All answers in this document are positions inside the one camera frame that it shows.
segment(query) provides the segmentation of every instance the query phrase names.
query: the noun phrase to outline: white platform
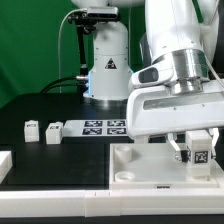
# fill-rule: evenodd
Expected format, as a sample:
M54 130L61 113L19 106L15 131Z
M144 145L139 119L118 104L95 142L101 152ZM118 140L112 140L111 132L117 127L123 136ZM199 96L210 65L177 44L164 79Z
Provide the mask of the white platform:
M117 149L132 151L129 162L119 161ZM224 172L212 160L208 181L192 180L187 175L187 164L174 159L170 144L111 144L110 189L156 189L156 188L222 188Z

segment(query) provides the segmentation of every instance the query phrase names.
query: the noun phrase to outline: white block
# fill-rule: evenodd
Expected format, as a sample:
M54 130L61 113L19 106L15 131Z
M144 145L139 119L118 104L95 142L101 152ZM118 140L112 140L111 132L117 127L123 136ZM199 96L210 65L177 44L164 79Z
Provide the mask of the white block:
M0 192L0 217L72 217L85 215L85 191Z
M86 191L85 216L120 216L120 191Z
M47 144L60 144L62 140L63 123L50 123L46 130Z
M208 149L212 147L212 138L205 130L197 130L197 131L187 131L186 132L186 144L191 149L194 145L204 145L207 146Z
M0 183L12 168L12 154L10 151L0 151Z
M38 121L25 122L24 135L25 142L38 142L40 139Z

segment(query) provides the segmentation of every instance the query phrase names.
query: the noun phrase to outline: white cylinder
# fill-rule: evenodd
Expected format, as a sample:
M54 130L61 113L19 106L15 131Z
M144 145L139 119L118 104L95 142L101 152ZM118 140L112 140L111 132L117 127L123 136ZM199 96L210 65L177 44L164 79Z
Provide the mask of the white cylinder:
M135 180L135 174L127 171L118 172L115 174L115 181L116 182L132 182Z
M132 149L129 146L118 146L115 148L115 162L129 163L132 159Z
M202 50L192 1L146 0L145 14L152 61L177 50Z

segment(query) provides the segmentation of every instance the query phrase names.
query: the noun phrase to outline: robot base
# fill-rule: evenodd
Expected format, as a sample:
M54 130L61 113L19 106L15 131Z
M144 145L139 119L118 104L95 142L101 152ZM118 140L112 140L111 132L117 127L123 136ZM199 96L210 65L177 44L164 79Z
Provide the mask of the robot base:
M88 94L83 95L83 102L95 106L100 107L120 107L127 105L127 99L123 100L101 100L101 99L94 99L92 96Z

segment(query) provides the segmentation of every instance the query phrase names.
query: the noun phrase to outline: small white cube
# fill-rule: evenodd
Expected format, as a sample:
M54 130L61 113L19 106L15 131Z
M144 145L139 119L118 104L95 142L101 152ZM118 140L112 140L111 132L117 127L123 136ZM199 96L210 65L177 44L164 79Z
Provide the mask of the small white cube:
M56 122L50 123L46 130L46 143L49 144L60 144L62 140L62 128L63 123Z
M25 122L24 135L25 142L38 142L40 139L38 121Z

